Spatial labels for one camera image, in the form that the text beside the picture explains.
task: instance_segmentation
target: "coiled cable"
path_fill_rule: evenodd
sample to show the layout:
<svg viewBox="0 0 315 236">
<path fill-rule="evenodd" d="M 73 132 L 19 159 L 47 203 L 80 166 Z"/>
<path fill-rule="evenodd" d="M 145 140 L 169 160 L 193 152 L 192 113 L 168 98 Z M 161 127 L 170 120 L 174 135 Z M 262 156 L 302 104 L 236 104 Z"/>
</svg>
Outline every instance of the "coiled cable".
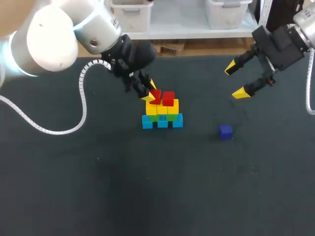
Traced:
<svg viewBox="0 0 315 236">
<path fill-rule="evenodd" d="M 35 129 L 39 130 L 40 132 L 46 133 L 46 134 L 50 134 L 50 135 L 65 135 L 65 134 L 70 134 L 73 133 L 75 131 L 77 131 L 78 129 L 80 129 L 86 118 L 87 118 L 87 103 L 85 100 L 85 94 L 84 94 L 84 88 L 83 88 L 83 81 L 85 78 L 85 75 L 87 73 L 87 71 L 96 64 L 101 64 L 103 65 L 105 68 L 107 68 L 108 70 L 111 70 L 111 65 L 104 61 L 104 60 L 93 60 L 90 61 L 86 66 L 84 66 L 84 68 L 81 71 L 80 77 L 79 77 L 79 91 L 80 91 L 80 96 L 81 96 L 81 101 L 82 101 L 82 118 L 81 121 L 72 129 L 69 130 L 65 130 L 65 131 L 52 131 L 52 130 L 48 130 L 45 129 L 43 127 L 41 127 L 40 125 L 36 124 L 33 120 L 31 120 L 24 112 L 22 112 L 22 110 L 16 106 L 13 102 L 11 102 L 9 99 L 7 99 L 6 97 L 3 97 L 0 95 L 0 101 L 6 103 L 7 105 L 9 105 L 12 109 L 14 109 L 27 123 L 29 123 L 31 126 L 33 126 Z M 0 87 L 1 87 L 1 83 L 4 82 L 5 79 L 5 69 L 4 66 L 1 64 L 1 78 L 0 78 Z"/>
</svg>

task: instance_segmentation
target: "white shelf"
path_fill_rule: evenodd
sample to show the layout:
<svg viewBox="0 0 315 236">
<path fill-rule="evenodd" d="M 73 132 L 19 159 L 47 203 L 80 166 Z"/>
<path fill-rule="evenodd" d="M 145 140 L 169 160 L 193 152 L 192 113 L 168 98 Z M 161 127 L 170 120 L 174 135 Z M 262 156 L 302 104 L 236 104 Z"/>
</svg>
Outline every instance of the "white shelf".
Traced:
<svg viewBox="0 0 315 236">
<path fill-rule="evenodd" d="M 249 10 L 237 29 L 210 29 L 204 0 L 156 0 L 152 8 L 149 32 L 127 32 L 131 39 L 193 39 L 251 37 L 258 24 Z"/>
</svg>

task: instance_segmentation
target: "white storage bin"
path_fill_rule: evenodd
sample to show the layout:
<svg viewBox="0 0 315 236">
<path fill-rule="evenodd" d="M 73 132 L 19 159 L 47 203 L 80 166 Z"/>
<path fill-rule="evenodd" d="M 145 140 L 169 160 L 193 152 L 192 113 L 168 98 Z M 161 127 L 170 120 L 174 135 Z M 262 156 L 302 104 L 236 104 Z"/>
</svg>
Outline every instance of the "white storage bin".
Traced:
<svg viewBox="0 0 315 236">
<path fill-rule="evenodd" d="M 206 0 L 207 17 L 210 28 L 238 28 L 252 0 Z"/>
<path fill-rule="evenodd" d="M 123 32 L 146 32 L 150 29 L 153 2 L 145 0 L 110 0 Z"/>
</svg>

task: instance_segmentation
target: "dark blue cube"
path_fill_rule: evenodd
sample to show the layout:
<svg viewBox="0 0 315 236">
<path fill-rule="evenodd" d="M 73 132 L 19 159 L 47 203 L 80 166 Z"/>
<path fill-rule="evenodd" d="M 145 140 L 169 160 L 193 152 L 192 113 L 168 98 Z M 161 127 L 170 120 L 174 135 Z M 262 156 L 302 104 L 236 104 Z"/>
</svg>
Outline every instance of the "dark blue cube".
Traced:
<svg viewBox="0 0 315 236">
<path fill-rule="evenodd" d="M 228 124 L 222 124 L 220 125 L 220 138 L 221 140 L 227 140 L 233 138 L 233 129 L 231 125 Z"/>
</svg>

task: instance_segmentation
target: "toy block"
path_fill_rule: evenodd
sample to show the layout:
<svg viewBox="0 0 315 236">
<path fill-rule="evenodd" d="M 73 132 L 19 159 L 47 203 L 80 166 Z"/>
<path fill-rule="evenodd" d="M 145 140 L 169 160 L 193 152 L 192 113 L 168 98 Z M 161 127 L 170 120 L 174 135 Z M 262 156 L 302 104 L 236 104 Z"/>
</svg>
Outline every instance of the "toy block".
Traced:
<svg viewBox="0 0 315 236">
<path fill-rule="evenodd" d="M 179 113 L 177 114 L 177 120 L 173 121 L 173 128 L 183 128 L 183 127 L 184 127 L 183 114 Z"/>
<path fill-rule="evenodd" d="M 168 122 L 166 120 L 166 115 L 159 115 L 159 121 L 157 122 L 158 128 L 168 128 Z"/>
<path fill-rule="evenodd" d="M 150 122 L 158 122 L 159 121 L 159 116 L 149 116 L 149 120 Z"/>
<path fill-rule="evenodd" d="M 167 107 L 164 107 L 162 102 L 157 106 L 157 114 L 158 115 L 166 115 L 167 114 Z"/>
<path fill-rule="evenodd" d="M 175 99 L 175 92 L 164 92 L 163 93 L 163 106 L 173 107 Z"/>
<path fill-rule="evenodd" d="M 161 103 L 161 99 L 162 99 L 162 90 L 160 90 L 160 89 L 153 89 L 150 92 L 152 93 L 152 95 L 155 98 L 155 100 L 150 102 L 150 104 L 159 105 Z"/>
<path fill-rule="evenodd" d="M 220 125 L 219 134 L 220 134 L 221 140 L 232 139 L 233 137 L 232 126 L 228 124 Z"/>
<path fill-rule="evenodd" d="M 149 116 L 156 116 L 158 113 L 158 109 L 156 105 L 150 104 L 146 102 L 146 114 Z"/>
<path fill-rule="evenodd" d="M 178 99 L 174 99 L 173 107 L 167 107 L 167 113 L 169 115 L 177 115 L 179 113 L 179 100 Z"/>
<path fill-rule="evenodd" d="M 142 116 L 142 128 L 153 129 L 153 122 L 150 122 L 150 118 L 147 115 Z"/>
<path fill-rule="evenodd" d="M 167 121 L 177 121 L 177 115 L 166 115 Z"/>
</svg>

